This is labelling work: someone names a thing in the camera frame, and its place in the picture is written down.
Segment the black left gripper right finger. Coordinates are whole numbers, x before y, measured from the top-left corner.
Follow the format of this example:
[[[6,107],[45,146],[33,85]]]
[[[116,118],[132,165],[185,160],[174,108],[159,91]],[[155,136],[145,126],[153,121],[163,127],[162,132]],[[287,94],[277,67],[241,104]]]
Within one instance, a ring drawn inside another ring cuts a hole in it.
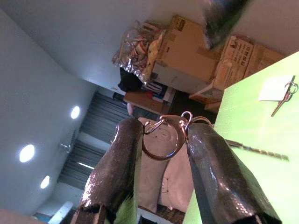
[[[187,154],[204,224],[280,224],[252,172],[208,125],[188,128]]]

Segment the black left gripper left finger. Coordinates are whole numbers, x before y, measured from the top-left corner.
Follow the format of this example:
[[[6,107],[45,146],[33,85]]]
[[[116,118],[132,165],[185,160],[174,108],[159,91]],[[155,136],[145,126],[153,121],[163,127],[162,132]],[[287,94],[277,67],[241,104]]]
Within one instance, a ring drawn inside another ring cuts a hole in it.
[[[143,124],[126,118],[89,175],[73,224],[135,224],[142,155]]]

